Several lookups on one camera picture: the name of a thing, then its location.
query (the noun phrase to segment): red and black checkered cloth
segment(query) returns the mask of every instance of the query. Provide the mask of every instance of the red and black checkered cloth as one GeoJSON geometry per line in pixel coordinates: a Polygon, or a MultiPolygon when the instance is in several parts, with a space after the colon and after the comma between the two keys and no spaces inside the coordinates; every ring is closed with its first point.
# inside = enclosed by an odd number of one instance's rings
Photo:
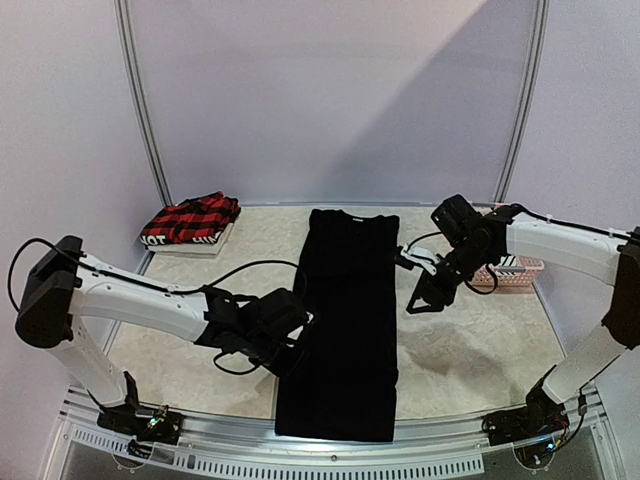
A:
{"type": "Polygon", "coordinates": [[[240,214],[238,199],[222,192],[165,207],[140,232],[145,245],[216,243],[220,232],[240,214]]]}

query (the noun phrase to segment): plastic basket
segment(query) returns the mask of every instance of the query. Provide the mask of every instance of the plastic basket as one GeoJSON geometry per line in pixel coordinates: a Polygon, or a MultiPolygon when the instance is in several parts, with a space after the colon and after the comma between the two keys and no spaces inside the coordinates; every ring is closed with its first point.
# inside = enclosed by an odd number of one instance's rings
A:
{"type": "MultiPolygon", "coordinates": [[[[544,262],[536,258],[516,257],[515,266],[497,265],[487,268],[496,272],[499,287],[528,287],[544,270],[544,262]]],[[[481,268],[475,273],[470,283],[474,287],[492,287],[493,279],[486,269],[481,268]]]]}

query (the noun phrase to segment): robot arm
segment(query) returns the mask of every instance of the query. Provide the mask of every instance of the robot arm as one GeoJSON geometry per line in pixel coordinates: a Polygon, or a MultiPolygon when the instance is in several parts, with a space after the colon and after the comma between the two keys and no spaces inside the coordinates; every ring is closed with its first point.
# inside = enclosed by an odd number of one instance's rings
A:
{"type": "Polygon", "coordinates": [[[640,230],[580,229],[552,218],[534,218],[519,205],[482,216],[460,195],[445,200],[432,215],[453,250],[436,256],[402,249],[396,262],[423,271],[407,311],[438,312],[451,305],[458,285],[502,256],[539,258],[614,287],[611,308],[602,322],[527,395],[526,406],[485,418],[491,444],[535,436],[557,419],[566,422],[563,403],[627,349],[640,345],[640,230]]]}
{"type": "Polygon", "coordinates": [[[138,440],[176,443],[182,415],[162,407],[141,415],[134,379],[87,334],[82,317],[154,328],[221,354],[241,352],[257,368],[286,377],[304,359],[312,323],[299,298],[281,288],[257,298],[203,286],[180,287],[119,270],[81,251],[68,236],[29,272],[16,320],[18,336],[46,349],[100,406],[98,425],[138,440]],[[302,329],[298,341],[288,336],[302,329]]]}

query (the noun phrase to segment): stack of clothes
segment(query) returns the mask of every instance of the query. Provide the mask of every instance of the stack of clothes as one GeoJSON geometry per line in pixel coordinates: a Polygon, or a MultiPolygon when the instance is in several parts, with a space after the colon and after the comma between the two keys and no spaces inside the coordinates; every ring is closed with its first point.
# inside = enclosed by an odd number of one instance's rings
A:
{"type": "Polygon", "coordinates": [[[153,252],[217,255],[238,215],[238,199],[222,192],[190,198],[160,210],[140,232],[140,241],[153,252]]]}

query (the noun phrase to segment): white wall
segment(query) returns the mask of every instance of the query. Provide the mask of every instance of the white wall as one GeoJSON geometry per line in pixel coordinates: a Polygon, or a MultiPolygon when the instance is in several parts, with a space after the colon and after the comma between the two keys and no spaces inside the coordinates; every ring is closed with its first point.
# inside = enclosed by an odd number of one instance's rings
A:
{"type": "MultiPolygon", "coordinates": [[[[640,225],[640,4],[551,2],[540,74],[508,200],[602,227],[640,225]]],[[[567,350],[611,289],[549,267],[538,285],[567,350]]],[[[598,379],[629,478],[640,478],[640,352],[598,379]]]]}
{"type": "MultiPolygon", "coordinates": [[[[0,269],[27,238],[72,233],[135,268],[136,234],[160,208],[124,72],[113,2],[0,4],[0,269]]],[[[15,275],[44,253],[25,252],[15,275]]],[[[22,344],[0,295],[0,478],[33,480],[70,382],[22,344]]],[[[104,328],[94,325],[100,336],[104,328]]]]}
{"type": "Polygon", "coordinates": [[[132,2],[174,201],[490,201],[535,3],[132,2]]]}

